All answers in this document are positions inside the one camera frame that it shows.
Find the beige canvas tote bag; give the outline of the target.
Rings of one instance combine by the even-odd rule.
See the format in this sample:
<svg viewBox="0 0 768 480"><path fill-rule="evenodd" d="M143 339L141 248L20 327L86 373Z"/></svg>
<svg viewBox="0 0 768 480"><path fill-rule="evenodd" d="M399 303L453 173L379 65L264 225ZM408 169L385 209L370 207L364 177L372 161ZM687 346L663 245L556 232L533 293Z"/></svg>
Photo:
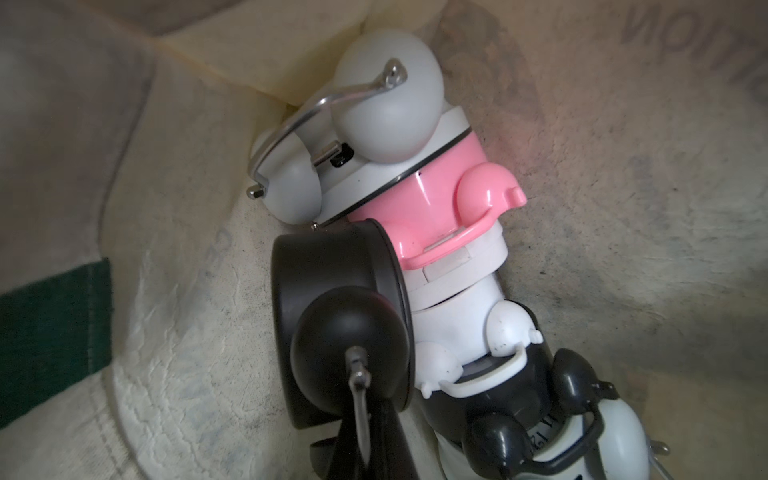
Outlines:
<svg viewBox="0 0 768 480"><path fill-rule="evenodd" d="M5 479L310 479L280 388L253 139L400 27L528 196L506 292L678 479L767 475L763 1L5 1Z"/></svg>

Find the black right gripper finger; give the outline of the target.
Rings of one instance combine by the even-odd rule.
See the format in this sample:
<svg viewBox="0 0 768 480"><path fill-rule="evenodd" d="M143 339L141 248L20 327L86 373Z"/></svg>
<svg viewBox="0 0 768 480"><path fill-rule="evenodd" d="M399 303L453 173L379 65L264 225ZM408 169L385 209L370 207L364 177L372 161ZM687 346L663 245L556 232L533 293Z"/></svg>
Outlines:
<svg viewBox="0 0 768 480"><path fill-rule="evenodd" d="M320 479L417 479L400 413L410 406L379 402L358 423L350 410L337 418L338 433L309 446L314 473Z"/></svg>

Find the black twin-bell alarm clock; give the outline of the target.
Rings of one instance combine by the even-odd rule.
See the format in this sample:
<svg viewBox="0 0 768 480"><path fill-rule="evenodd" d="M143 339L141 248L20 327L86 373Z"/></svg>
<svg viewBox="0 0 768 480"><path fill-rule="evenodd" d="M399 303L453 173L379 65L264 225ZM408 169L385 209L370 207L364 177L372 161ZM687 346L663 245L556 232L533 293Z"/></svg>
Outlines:
<svg viewBox="0 0 768 480"><path fill-rule="evenodd" d="M415 348L392 243L375 220L278 237L271 256L274 334L290 421L305 430L352 410L410 403Z"/></svg>

